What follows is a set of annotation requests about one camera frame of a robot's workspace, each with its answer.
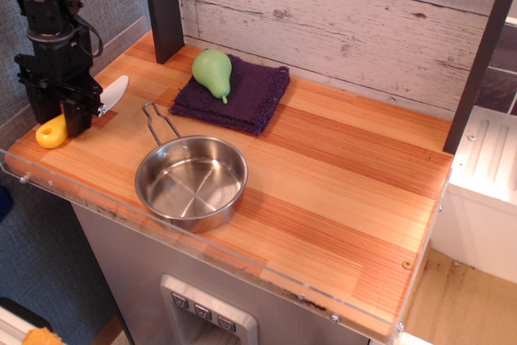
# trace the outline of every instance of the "green pear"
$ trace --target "green pear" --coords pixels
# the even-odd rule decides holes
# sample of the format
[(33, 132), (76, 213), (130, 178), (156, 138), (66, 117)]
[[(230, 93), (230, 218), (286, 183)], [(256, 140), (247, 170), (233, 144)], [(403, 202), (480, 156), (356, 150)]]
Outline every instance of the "green pear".
[(195, 80), (210, 90), (210, 93), (227, 104), (229, 95), (229, 76), (232, 73), (232, 62), (229, 57), (214, 48), (204, 50), (192, 64), (192, 75)]

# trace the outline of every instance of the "button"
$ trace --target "button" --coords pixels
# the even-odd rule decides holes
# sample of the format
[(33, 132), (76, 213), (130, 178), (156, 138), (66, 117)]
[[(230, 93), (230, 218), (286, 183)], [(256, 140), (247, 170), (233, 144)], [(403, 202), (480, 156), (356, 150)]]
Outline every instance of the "button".
[(198, 305), (197, 303), (195, 303), (194, 309), (195, 309), (195, 313), (197, 315), (199, 315), (200, 317), (206, 319), (207, 321), (212, 320), (212, 313), (206, 307), (203, 307), (202, 305)]
[(178, 295), (175, 292), (173, 292), (172, 293), (172, 300), (179, 307), (182, 307), (184, 309), (188, 309), (188, 300), (187, 300), (187, 298), (182, 297), (181, 295)]
[(217, 321), (219, 322), (219, 326), (227, 331), (231, 331), (235, 333), (235, 324), (231, 322), (228, 318), (224, 318), (221, 315), (217, 316)]

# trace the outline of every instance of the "yellow handle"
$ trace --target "yellow handle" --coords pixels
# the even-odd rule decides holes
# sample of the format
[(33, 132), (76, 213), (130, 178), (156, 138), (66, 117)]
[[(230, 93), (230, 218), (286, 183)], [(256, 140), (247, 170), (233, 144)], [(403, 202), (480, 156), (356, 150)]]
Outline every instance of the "yellow handle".
[(38, 145), (45, 149), (58, 147), (68, 136), (66, 131), (65, 115), (60, 114), (43, 124), (36, 131), (36, 141)]

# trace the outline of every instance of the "wooden countertop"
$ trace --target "wooden countertop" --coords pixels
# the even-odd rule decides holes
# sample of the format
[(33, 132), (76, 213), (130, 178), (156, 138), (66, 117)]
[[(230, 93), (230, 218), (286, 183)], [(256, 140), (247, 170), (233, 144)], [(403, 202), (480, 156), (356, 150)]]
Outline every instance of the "wooden countertop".
[[(141, 105), (153, 100), (166, 111), (199, 52), (184, 47), (159, 65), (149, 33), (97, 77), (103, 86), (130, 78), (112, 111), (57, 149), (40, 148), (34, 128), (6, 162), (58, 195), (387, 339), (448, 178), (452, 155), (441, 149), (450, 123), (295, 77), (259, 137), (172, 116), (184, 136), (237, 146), (250, 170), (231, 222), (181, 234), (149, 217), (135, 192), (137, 167), (156, 146)], [(163, 139), (174, 138), (155, 122)]]

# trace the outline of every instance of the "pot handle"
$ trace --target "pot handle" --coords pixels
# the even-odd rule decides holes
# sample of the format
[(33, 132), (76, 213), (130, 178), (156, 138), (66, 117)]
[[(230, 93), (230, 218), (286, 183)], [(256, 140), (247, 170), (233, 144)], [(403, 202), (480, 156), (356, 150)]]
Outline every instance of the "pot handle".
[(163, 115), (159, 110), (158, 110), (158, 107), (156, 106), (155, 103), (149, 101), (148, 103), (144, 103), (144, 105), (142, 105), (142, 111), (144, 111), (145, 115), (147, 116), (147, 126), (149, 127), (149, 129), (151, 130), (151, 133), (153, 134), (154, 136), (154, 139), (156, 139), (156, 142), (158, 143), (158, 145), (161, 145), (162, 143), (160, 142), (160, 139), (158, 138), (158, 135), (156, 134), (156, 132), (154, 131), (154, 128), (153, 128), (153, 125), (151, 124), (152, 121), (153, 121), (153, 118), (151, 117), (151, 115), (147, 112), (147, 106), (148, 105), (152, 105), (154, 107), (154, 110), (156, 111), (156, 114), (158, 116), (160, 116), (161, 118), (165, 119), (167, 121), (167, 123), (169, 124), (169, 126), (172, 128), (172, 130), (174, 131), (174, 133), (176, 135), (178, 135), (178, 137), (181, 137), (181, 135), (179, 134), (178, 130), (176, 129), (176, 127), (172, 124), (172, 122), (170, 121), (170, 119)]

